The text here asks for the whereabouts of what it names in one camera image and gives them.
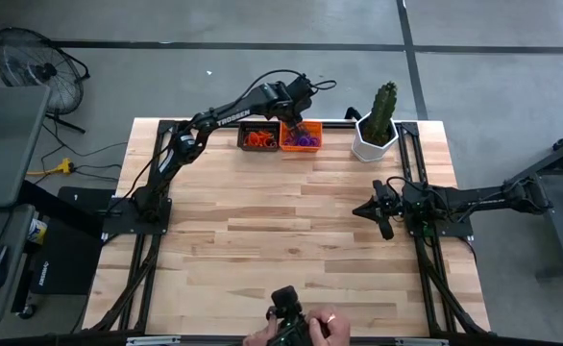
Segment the fan grille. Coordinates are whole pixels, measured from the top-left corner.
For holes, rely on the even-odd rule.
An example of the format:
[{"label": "fan grille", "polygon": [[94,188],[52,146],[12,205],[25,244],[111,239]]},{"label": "fan grille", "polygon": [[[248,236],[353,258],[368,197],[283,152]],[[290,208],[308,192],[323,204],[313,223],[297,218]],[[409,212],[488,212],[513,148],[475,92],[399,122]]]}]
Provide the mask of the fan grille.
[{"label": "fan grille", "polygon": [[0,77],[8,87],[50,87],[48,112],[71,113],[83,100],[83,83],[72,60],[31,30],[0,31]]}]

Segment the black controller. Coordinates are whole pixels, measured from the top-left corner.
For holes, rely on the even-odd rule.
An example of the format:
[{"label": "black controller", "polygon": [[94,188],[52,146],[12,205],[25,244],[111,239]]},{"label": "black controller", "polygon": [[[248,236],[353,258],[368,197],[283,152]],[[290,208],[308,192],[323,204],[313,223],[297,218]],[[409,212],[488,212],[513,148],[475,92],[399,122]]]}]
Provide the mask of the black controller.
[{"label": "black controller", "polygon": [[[281,318],[277,334],[267,342],[267,346],[311,346],[309,337],[309,324],[305,320],[299,296],[293,286],[276,290],[271,294],[273,307],[266,312],[267,320],[272,314]],[[329,329],[325,324],[320,324],[322,335],[328,337]]]}]

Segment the human hand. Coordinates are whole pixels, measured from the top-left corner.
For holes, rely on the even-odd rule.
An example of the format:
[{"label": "human hand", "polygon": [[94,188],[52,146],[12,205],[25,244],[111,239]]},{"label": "human hand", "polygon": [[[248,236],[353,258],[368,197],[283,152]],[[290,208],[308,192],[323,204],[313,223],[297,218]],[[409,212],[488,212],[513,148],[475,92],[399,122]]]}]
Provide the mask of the human hand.
[{"label": "human hand", "polygon": [[[309,312],[309,336],[313,346],[348,346],[350,345],[350,321],[337,311],[334,306],[320,307]],[[329,329],[329,337],[324,338],[320,323]]]},{"label": "human hand", "polygon": [[266,342],[278,332],[278,319],[275,313],[269,317],[269,324],[262,331],[251,334],[243,339],[243,346],[266,346]]}]

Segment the orange basket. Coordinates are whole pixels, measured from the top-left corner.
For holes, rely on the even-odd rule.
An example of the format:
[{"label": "orange basket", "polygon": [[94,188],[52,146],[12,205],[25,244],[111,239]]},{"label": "orange basket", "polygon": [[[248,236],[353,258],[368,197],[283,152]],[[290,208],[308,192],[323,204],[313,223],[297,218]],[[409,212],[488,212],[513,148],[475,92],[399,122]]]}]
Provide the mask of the orange basket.
[{"label": "orange basket", "polygon": [[311,138],[317,138],[314,146],[285,145],[291,137],[290,130],[283,122],[280,122],[280,148],[283,151],[315,153],[322,147],[322,123],[320,121],[304,121],[299,126],[309,132]]}]

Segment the wooden table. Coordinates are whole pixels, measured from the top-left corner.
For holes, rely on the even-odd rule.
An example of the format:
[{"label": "wooden table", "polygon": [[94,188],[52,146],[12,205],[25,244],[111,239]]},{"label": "wooden table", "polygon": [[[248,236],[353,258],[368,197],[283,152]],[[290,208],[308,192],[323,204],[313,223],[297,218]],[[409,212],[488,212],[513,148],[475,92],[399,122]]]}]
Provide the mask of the wooden table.
[{"label": "wooden table", "polygon": [[[151,158],[158,121],[135,119],[119,195]],[[443,123],[418,125],[429,182],[455,185]],[[352,215],[373,194],[373,180],[402,175],[398,145],[383,161],[361,163],[350,151],[353,137],[354,130],[326,129],[317,153],[255,153],[236,147],[236,130],[213,133],[203,155],[170,186],[171,225],[160,247],[147,334],[253,333],[265,325],[271,292],[292,284],[306,310],[332,303],[345,311],[353,336],[427,335],[404,225],[391,220],[395,237],[384,241],[374,222]],[[98,322],[124,288],[134,241],[122,235],[105,246],[84,327]],[[442,249],[456,298],[488,329],[467,245],[444,238]],[[443,326],[438,294],[435,301]]]}]

